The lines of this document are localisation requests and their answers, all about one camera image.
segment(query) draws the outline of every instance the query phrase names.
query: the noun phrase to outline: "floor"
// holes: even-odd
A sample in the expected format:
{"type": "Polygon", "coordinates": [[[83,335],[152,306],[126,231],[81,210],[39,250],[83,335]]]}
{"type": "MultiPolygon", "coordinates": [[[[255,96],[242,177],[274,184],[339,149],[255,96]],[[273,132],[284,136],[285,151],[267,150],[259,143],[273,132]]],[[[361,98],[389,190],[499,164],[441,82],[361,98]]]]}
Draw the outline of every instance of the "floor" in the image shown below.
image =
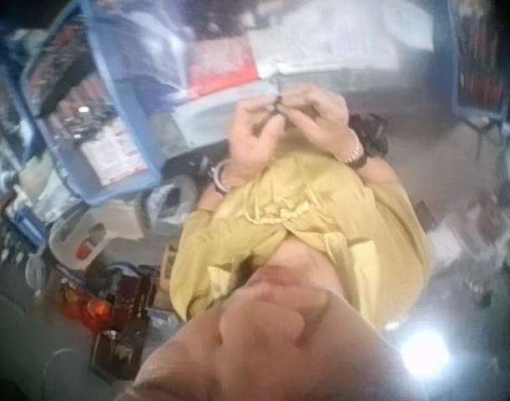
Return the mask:
{"type": "MultiPolygon", "coordinates": [[[[424,200],[436,218],[442,218],[456,203],[496,185],[499,148],[484,140],[477,158],[477,134],[439,110],[392,116],[389,138],[388,160],[410,197],[424,200]]],[[[159,252],[153,254],[153,258],[159,257],[159,252]]],[[[0,295],[0,377],[14,380],[31,401],[112,399],[126,383],[111,386],[88,371],[89,332],[57,313],[45,317],[34,308],[32,298],[28,297],[23,309],[0,295]]],[[[435,399],[504,399],[499,392],[510,390],[509,274],[497,279],[492,306],[478,311],[463,289],[460,270],[453,270],[432,281],[412,317],[413,322],[437,322],[447,327],[453,343],[463,344],[465,352],[474,356],[472,361],[477,361],[459,369],[449,382],[432,383],[435,399]],[[475,357],[482,353],[487,356],[475,357]],[[482,391],[484,383],[490,382],[472,376],[476,372],[496,380],[488,390],[497,390],[493,396],[482,391]],[[454,387],[464,381],[471,392],[461,393],[460,386],[454,387]]],[[[156,345],[150,344],[147,351],[156,345]]]]}

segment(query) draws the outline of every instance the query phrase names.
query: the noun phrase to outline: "person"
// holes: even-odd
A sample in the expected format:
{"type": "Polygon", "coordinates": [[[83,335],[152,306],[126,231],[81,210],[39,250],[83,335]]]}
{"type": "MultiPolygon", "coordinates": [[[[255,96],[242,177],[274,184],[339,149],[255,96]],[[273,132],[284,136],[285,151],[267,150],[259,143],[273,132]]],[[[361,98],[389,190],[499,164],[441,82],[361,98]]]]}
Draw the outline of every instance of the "person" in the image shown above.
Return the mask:
{"type": "Polygon", "coordinates": [[[426,239],[348,122],[307,85],[238,106],[171,275],[188,322],[122,400],[422,399],[376,330],[427,284],[426,239]]]}

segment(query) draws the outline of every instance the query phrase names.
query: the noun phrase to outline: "wire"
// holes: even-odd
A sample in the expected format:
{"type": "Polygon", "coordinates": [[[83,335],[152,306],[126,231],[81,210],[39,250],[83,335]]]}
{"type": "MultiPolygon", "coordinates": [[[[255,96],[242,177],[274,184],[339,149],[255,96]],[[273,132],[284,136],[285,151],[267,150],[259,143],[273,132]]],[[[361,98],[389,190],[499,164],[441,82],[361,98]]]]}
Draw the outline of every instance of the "wire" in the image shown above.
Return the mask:
{"type": "Polygon", "coordinates": [[[60,348],[56,351],[54,351],[47,362],[43,365],[42,370],[42,379],[41,379],[41,398],[43,401],[47,401],[47,372],[48,367],[50,366],[51,362],[54,360],[55,357],[58,355],[62,355],[64,353],[77,353],[74,348],[60,348]]]}

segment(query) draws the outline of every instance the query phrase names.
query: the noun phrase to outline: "yellow shirt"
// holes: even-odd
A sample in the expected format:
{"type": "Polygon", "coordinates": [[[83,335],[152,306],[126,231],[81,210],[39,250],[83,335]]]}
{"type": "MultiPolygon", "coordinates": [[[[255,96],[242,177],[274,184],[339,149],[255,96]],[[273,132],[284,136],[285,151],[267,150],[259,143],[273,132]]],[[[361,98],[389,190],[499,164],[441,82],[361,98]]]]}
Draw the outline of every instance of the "yellow shirt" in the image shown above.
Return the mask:
{"type": "Polygon", "coordinates": [[[334,264],[347,301],[376,328],[408,311],[427,284],[427,240],[405,190],[364,185],[356,172],[294,141],[214,213],[184,224],[169,293],[197,315],[235,287],[248,257],[263,266],[288,236],[334,264]]]}

